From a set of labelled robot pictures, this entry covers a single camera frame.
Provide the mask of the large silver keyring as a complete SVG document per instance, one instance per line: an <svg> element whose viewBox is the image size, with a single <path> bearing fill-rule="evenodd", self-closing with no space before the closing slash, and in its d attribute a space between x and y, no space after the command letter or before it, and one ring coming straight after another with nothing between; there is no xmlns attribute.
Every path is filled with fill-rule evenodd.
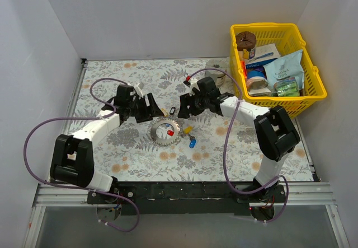
<svg viewBox="0 0 358 248"><path fill-rule="evenodd" d="M174 131L174 135L170 136L167 131ZM177 144L181 140L181 128L179 124L170 118L158 118L152 122L148 129L149 138L154 144L162 147Z"/></svg>

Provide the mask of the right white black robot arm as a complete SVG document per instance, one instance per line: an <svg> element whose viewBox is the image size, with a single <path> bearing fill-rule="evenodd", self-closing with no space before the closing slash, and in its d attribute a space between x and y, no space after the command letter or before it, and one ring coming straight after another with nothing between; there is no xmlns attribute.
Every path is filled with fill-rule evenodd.
<svg viewBox="0 0 358 248"><path fill-rule="evenodd" d="M255 129L263 154L260 169L252 185L244 190L236 189L232 183L228 185L239 195L254 195L260 202L269 200L274 194L272 187L277 185L288 154L300 142L299 134L286 110L281 106L268 108L254 105L231 93L221 93L211 77L196 80L188 76L184 84L190 91L180 96L178 118L188 119L210 110Z"/></svg>

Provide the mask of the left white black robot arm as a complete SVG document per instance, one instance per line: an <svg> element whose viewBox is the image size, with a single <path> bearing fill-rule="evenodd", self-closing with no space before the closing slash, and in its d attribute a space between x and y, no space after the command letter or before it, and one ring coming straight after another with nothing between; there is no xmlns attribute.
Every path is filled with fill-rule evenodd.
<svg viewBox="0 0 358 248"><path fill-rule="evenodd" d="M57 137L50 177L81 188L100 191L100 197L105 202L115 202L119 190L112 185L113 177L95 169L93 149L128 118L143 123L163 115L153 94L144 95L140 84L119 85L116 96L104 102L94 120L71 135L61 134Z"/></svg>

